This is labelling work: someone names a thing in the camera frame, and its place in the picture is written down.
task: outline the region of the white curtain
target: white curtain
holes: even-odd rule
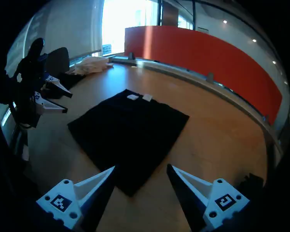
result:
[[[53,0],[46,4],[10,48],[6,65],[9,76],[37,38],[45,40],[42,53],[66,47],[70,59],[101,51],[103,4],[104,0]]]

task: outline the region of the screw hole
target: screw hole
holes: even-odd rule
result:
[[[77,218],[77,214],[72,212],[70,213],[70,218],[76,219]]]
[[[212,212],[210,212],[209,215],[210,215],[211,218],[214,218],[214,217],[217,216],[217,213],[215,211],[212,211]]]

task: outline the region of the black object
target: black object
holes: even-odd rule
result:
[[[251,173],[249,173],[249,177],[245,176],[245,181],[242,181],[236,187],[236,189],[249,200],[259,196],[262,193],[262,188],[263,179]]]
[[[128,95],[139,98],[131,100]],[[133,196],[168,154],[189,116],[124,90],[68,124],[94,164],[118,168],[117,186]]]
[[[70,69],[69,52],[67,48],[58,48],[48,54],[45,69],[53,77]]]
[[[129,53],[128,60],[135,60],[135,56],[133,52]]]

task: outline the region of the white label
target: white label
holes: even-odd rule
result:
[[[143,99],[146,100],[146,101],[150,101],[150,100],[152,99],[152,96],[149,95],[149,94],[145,94],[145,95],[143,96]]]
[[[136,100],[138,99],[138,96],[134,95],[134,94],[131,94],[129,95],[127,98],[131,99],[131,100]]]

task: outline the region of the red panel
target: red panel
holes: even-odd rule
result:
[[[273,124],[282,95],[250,56],[211,35],[174,26],[126,28],[125,55],[157,60],[207,75],[234,90]]]

